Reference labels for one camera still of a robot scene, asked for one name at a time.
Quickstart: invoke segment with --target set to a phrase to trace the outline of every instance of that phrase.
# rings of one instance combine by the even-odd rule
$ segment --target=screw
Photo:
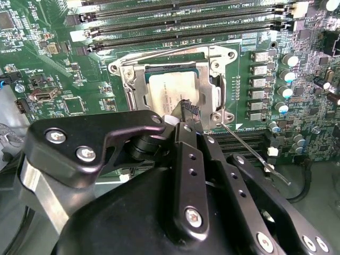
[[[257,241],[260,246],[268,253],[272,253],[274,251],[274,246],[271,240],[262,232],[257,233],[256,235]]]
[[[211,143],[214,143],[214,142],[215,142],[215,140],[214,140],[211,136],[208,135],[207,138],[208,138],[208,141],[209,141],[209,142],[211,142]]]
[[[242,164],[242,165],[244,164],[244,160],[240,156],[237,156],[236,159],[240,164]]]
[[[56,144],[63,143],[64,141],[66,141],[66,136],[64,135],[63,132],[59,130],[48,131],[45,137],[47,141],[56,143]]]
[[[25,87],[21,84],[17,84],[17,85],[15,85],[14,90],[18,93],[24,93]]]
[[[322,249],[324,252],[329,252],[329,248],[328,248],[327,245],[324,243],[324,241],[321,240],[321,238],[316,237],[316,240],[317,240],[318,245],[321,247],[321,249]]]
[[[79,159],[85,162],[91,162],[96,158],[95,152],[88,146],[78,148],[75,154]]]
[[[188,208],[187,210],[185,210],[185,217],[186,220],[193,227],[200,227],[202,225],[201,215],[193,208]]]
[[[315,244],[310,240],[307,236],[303,235],[302,240],[304,241],[305,245],[307,246],[308,249],[310,249],[313,252],[317,251],[317,247]]]

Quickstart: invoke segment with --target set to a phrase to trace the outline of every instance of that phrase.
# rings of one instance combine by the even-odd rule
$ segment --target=surface-mounted component
[[[324,42],[322,45],[324,48],[324,53],[331,57],[339,56],[340,55],[339,39],[340,39],[340,32],[326,30],[324,32]]]
[[[0,12],[0,30],[14,28],[13,22],[8,12]]]
[[[263,99],[265,92],[263,90],[255,90],[250,92],[251,99]]]
[[[40,91],[38,91],[36,94],[34,94],[34,100],[37,102],[46,102],[51,101],[53,98],[55,98],[58,95],[58,88],[43,88]]]
[[[272,121],[268,125],[269,130],[271,130],[272,133],[278,133],[280,132],[281,128],[279,128],[275,121]]]
[[[60,52],[59,47],[54,43],[47,45],[47,51],[50,54],[58,54]]]
[[[321,57],[319,59],[319,65],[327,65],[328,64],[328,57]]]
[[[301,134],[294,136],[293,140],[299,147],[303,147],[306,143],[306,140],[303,138]]]
[[[253,52],[254,62],[264,62],[268,60],[268,52]]]
[[[80,97],[64,98],[63,102],[69,114],[73,115],[85,113],[85,108]]]
[[[303,152],[303,147],[298,146],[296,143],[292,145],[292,149],[296,154],[301,154]]]
[[[340,95],[336,95],[330,92],[326,95],[326,97],[329,101],[331,101],[335,105],[340,105]]]
[[[317,76],[313,79],[313,83],[317,86],[319,86],[321,89],[329,89],[330,83],[328,81],[325,81],[323,78]]]
[[[278,88],[277,93],[284,98],[290,98],[293,94],[293,91],[287,86],[281,86]]]
[[[291,72],[289,69],[282,70],[279,77],[286,82],[292,82],[296,79],[295,73]]]
[[[317,114],[318,112],[319,112],[319,107],[310,108],[309,115],[314,115],[314,114]]]
[[[261,120],[261,113],[251,113],[251,114],[249,114],[249,120],[260,121]]]
[[[293,54],[286,54],[283,56],[281,61],[284,65],[293,67],[299,63],[299,58],[297,56],[293,56]]]
[[[250,82],[253,88],[263,88],[266,85],[266,78],[251,78]]]
[[[333,81],[335,72],[332,69],[326,71],[325,80],[331,83]]]
[[[138,62],[148,62],[155,57],[170,57],[190,55],[196,53],[203,53],[204,59],[199,61],[191,61],[184,63],[166,63],[166,64],[138,64]],[[201,122],[203,128],[212,129],[216,127],[216,123],[210,118],[211,114],[222,109],[226,102],[226,79],[225,71],[226,65],[237,59],[237,51],[221,46],[195,45],[184,48],[174,48],[168,50],[155,50],[151,52],[130,53],[108,65],[108,70],[111,74],[120,76],[125,90],[125,96],[129,104],[129,108],[132,111],[140,109],[153,109],[153,101],[159,101],[157,93],[152,92],[152,89],[159,90],[159,84],[156,82],[168,83],[168,87],[172,91],[168,91],[173,97],[173,104],[177,104],[176,99],[181,98],[181,93],[177,93],[177,90],[183,91],[183,88],[179,88],[184,82],[188,82],[190,88],[195,88],[184,91],[185,93],[199,93],[198,106],[200,107]],[[186,74],[176,74],[177,72],[183,72],[187,70]],[[134,73],[131,75],[132,79],[126,77],[127,72]],[[163,76],[156,76],[153,78],[155,72],[161,72]],[[171,73],[175,73],[177,78],[176,84],[171,82],[167,77],[173,76]],[[190,76],[191,80],[182,80],[182,75]],[[219,86],[210,82],[209,76],[218,78]],[[164,109],[170,109],[169,101],[161,102],[161,105],[165,103]]]
[[[26,99],[24,98],[19,98],[17,101],[15,101],[15,105],[21,114],[29,113],[31,111]]]
[[[300,88],[296,88],[295,89],[295,95],[296,96],[301,96],[301,95],[303,95],[303,92],[304,92],[304,88],[303,87],[300,87]]]
[[[25,87],[22,84],[17,84],[17,85],[15,85],[14,90],[17,93],[24,93],[25,92]]]
[[[263,102],[249,103],[251,111],[261,110],[263,108]]]
[[[281,114],[285,114],[288,112],[288,106],[284,102],[278,102],[275,105],[275,110],[277,110]]]
[[[299,40],[306,40],[310,38],[311,31],[309,29],[303,29],[299,32],[298,39]]]
[[[339,7],[339,0],[322,0],[320,3],[320,7],[328,12],[335,11]]]
[[[253,75],[265,75],[267,74],[267,65],[253,65],[251,72]]]
[[[21,77],[22,77],[22,75],[19,71],[4,73],[4,74],[0,75],[0,83],[3,82],[4,84],[11,84],[14,81],[19,80]]]

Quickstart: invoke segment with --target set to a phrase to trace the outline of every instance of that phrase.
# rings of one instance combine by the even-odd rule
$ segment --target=black connector
[[[19,80],[21,77],[22,77],[22,75],[19,71],[4,73],[4,74],[0,75],[0,83],[11,84],[14,81]]]
[[[325,31],[323,51],[331,57],[340,56],[340,32]]]

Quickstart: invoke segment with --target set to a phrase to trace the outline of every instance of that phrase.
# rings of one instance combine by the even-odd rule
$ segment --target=green circuit board
[[[235,115],[231,129],[251,134],[275,121],[280,128],[276,134],[280,137],[278,164],[293,161],[297,134],[306,140],[303,154],[317,161],[329,160],[338,154],[332,133],[340,111],[327,100],[328,91],[318,89],[312,80],[324,78],[331,70],[330,82],[337,94],[340,57],[325,54],[323,32],[337,30],[338,14],[323,10],[318,2],[307,5],[306,13],[294,18],[287,11],[294,10],[293,2],[286,0],[1,1],[0,74],[20,72],[21,77],[9,86],[20,102],[27,103],[28,108],[19,106],[18,110],[31,123],[123,112],[129,111],[129,105],[121,78],[108,70],[112,61],[129,53],[219,43],[237,51],[237,59],[225,70],[225,106]],[[256,61],[256,53],[261,52],[267,54]],[[285,54],[297,56],[297,65],[284,65]],[[200,58],[200,54],[183,54],[151,62]],[[254,73],[258,66],[265,67],[259,76]],[[293,82],[279,77],[287,69],[296,76]],[[265,79],[260,88],[263,95],[255,100],[251,98],[253,78]],[[282,97],[277,93],[281,86],[294,94]],[[38,101],[34,98],[37,89],[56,92],[51,100]],[[275,109],[279,102],[289,107],[287,113]],[[262,104],[251,111],[250,103]],[[317,134],[312,132],[316,127],[320,129]],[[218,128],[207,132],[224,133]]]

